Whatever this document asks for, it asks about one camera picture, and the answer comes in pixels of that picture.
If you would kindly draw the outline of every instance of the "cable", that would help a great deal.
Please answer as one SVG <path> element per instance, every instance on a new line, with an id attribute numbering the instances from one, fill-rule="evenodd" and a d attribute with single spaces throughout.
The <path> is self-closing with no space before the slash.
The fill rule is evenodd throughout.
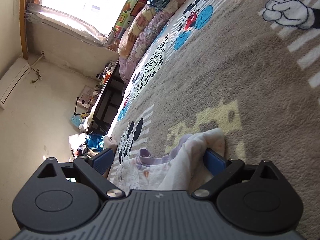
<path id="1" fill-rule="evenodd" d="M 99 85 L 96 85 L 96 86 L 94 87 L 94 91 L 96 91 L 96 92 L 100 91 L 100 86 L 99 86 Z"/>
<path id="2" fill-rule="evenodd" d="M 32 69 L 32 70 L 36 73 L 36 75 L 38 76 L 37 80 L 32 80 L 32 84 L 34 84 L 34 83 L 36 83 L 38 80 L 41 80 L 42 77 L 40 76 L 40 71 L 39 71 L 38 68 L 37 68 L 37 71 L 34 70 L 33 68 L 31 68 L 31 69 Z"/>

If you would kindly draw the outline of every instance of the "bed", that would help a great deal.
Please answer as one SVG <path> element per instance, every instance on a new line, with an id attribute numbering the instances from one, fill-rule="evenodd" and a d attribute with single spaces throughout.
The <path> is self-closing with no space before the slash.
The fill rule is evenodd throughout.
<path id="1" fill-rule="evenodd" d="M 182 135 L 220 127 L 227 158 L 275 163 L 303 200 L 298 232 L 316 240 L 319 9 L 320 0 L 187 0 L 131 77 L 109 131 L 119 145 L 108 178 L 119 152 L 161 157 Z"/>

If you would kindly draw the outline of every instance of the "white fabric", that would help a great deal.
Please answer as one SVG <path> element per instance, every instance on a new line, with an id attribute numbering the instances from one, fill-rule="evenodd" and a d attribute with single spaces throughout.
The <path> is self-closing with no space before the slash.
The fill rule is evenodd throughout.
<path id="1" fill-rule="evenodd" d="M 82 133 L 80 135 L 70 135 L 69 136 L 69 148 L 71 151 L 75 152 L 78 150 L 79 146 L 85 142 L 86 133 Z"/>
<path id="2" fill-rule="evenodd" d="M 202 161 L 207 148 L 224 156 L 224 135 L 220 128 L 191 135 L 178 154 L 166 163 L 141 167 L 138 157 L 125 160 L 112 182 L 126 195 L 130 189 L 187 190 L 191 193 L 213 177 Z"/>
<path id="3" fill-rule="evenodd" d="M 113 152 L 115 153 L 118 148 L 117 141 L 115 139 L 113 139 L 112 137 L 104 136 L 103 137 L 103 149 L 106 149 L 106 148 L 112 149 Z"/>

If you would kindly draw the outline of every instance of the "mickey mouse print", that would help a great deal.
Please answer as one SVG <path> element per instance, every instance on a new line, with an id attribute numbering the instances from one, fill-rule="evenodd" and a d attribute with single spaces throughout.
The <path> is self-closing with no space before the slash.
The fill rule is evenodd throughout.
<path id="1" fill-rule="evenodd" d="M 262 17 L 265 21 L 302 30 L 320 28 L 320 10 L 303 0 L 269 0 Z"/>
<path id="2" fill-rule="evenodd" d="M 183 8 L 182 14 L 169 32 L 169 41 L 165 55 L 166 60 L 171 58 L 194 33 L 203 31 L 203 27 L 209 23 L 214 12 L 225 1 L 193 0 L 191 3 L 185 2 L 181 7 Z"/>
<path id="3" fill-rule="evenodd" d="M 123 160 L 130 158 L 132 144 L 138 140 L 141 129 L 143 126 L 143 118 L 140 119 L 138 124 L 134 128 L 134 122 L 128 122 L 127 130 L 121 136 L 120 144 L 118 147 L 119 163 L 121 164 Z"/>

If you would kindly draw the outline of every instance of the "blue gripper pad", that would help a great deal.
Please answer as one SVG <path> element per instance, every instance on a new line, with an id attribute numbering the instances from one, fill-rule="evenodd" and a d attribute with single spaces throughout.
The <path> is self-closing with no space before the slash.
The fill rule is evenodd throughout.
<path id="1" fill-rule="evenodd" d="M 88 164 L 101 175 L 103 175 L 106 170 L 111 167 L 114 157 L 115 154 L 113 153 L 113 150 L 106 148 L 97 155 L 89 158 Z"/>
<path id="2" fill-rule="evenodd" d="M 203 156 L 204 166 L 211 172 L 213 176 L 223 171 L 227 167 L 227 160 L 217 154 L 212 149 L 207 148 Z"/>

